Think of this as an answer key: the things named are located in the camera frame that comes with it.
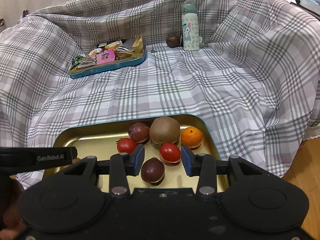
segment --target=gold tray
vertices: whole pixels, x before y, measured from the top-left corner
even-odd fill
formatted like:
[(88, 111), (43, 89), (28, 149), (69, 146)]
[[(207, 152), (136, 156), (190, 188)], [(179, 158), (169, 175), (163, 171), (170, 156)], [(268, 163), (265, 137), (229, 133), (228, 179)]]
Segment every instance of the gold tray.
[[(189, 126), (199, 128), (203, 133), (203, 141), (200, 147), (193, 152), (207, 153), (219, 160), (219, 155), (215, 149), (212, 138), (205, 123), (194, 115), (181, 114), (171, 116), (176, 119), (181, 131)], [(129, 126), (136, 122), (144, 122), (150, 126), (155, 118), (145, 118), (130, 121), (111, 122), (103, 124), (95, 124), (90, 126), (82, 126), (70, 128), (62, 132), (56, 139), (54, 147), (75, 146), (78, 151), (78, 158), (84, 158), (89, 155), (95, 155), (98, 161), (108, 160), (114, 154), (117, 154), (116, 141), (121, 137), (129, 137)], [(152, 157), (159, 157), (159, 150), (155, 149), (150, 141), (145, 145), (145, 161)], [(44, 172), (44, 178), (58, 172), (60, 168), (48, 169)], [(133, 192), (135, 187), (139, 188), (183, 188), (191, 187), (196, 191), (199, 177), (188, 177), (182, 163), (177, 166), (165, 165), (165, 177), (163, 182), (158, 186), (152, 186), (144, 182), (141, 176), (127, 176), (130, 191)], [(103, 192), (109, 192), (109, 175), (101, 175), (98, 187)], [(228, 188), (228, 180), (226, 175), (217, 175), (217, 190), (222, 192)]]

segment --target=orange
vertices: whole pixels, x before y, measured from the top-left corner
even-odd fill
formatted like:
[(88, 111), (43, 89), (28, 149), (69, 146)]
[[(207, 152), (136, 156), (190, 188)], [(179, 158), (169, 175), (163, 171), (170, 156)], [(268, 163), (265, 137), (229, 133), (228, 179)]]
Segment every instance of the orange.
[(202, 132), (194, 127), (185, 128), (181, 134), (181, 144), (187, 145), (189, 148), (196, 148), (202, 142)]

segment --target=plaid blanket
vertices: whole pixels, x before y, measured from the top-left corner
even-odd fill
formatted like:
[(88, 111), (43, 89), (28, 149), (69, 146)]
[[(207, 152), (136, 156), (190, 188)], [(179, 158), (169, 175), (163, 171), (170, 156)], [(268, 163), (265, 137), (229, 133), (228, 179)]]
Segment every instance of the plaid blanket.
[[(184, 2), (198, 8), (199, 51), (164, 42), (181, 33)], [(78, 54), (140, 33), (156, 53), (138, 67), (69, 78)], [(72, 0), (1, 33), (0, 143), (50, 147), (70, 127), (188, 113), (222, 159), (282, 176), (320, 121), (319, 66), (319, 21), (284, 0)], [(41, 176), (18, 179), (28, 187)]]

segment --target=cartoon character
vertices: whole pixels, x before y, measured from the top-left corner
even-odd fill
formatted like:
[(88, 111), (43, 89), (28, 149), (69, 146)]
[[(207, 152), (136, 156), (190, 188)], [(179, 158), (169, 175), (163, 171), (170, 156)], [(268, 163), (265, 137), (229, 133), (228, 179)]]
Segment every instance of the cartoon character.
[(191, 23), (188, 23), (188, 25), (186, 23), (183, 24), (182, 28), (183, 28), (183, 40), (191, 42), (191, 37), (190, 37)]

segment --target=red cherry tomato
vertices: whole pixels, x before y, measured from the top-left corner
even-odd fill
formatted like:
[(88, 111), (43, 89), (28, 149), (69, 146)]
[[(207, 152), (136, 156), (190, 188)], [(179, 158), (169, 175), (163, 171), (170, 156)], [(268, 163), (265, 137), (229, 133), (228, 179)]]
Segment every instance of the red cherry tomato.
[(179, 148), (173, 143), (164, 143), (161, 145), (160, 156), (169, 163), (176, 163), (181, 160)]
[(117, 150), (120, 153), (132, 153), (137, 144), (130, 138), (121, 138), (117, 141)]

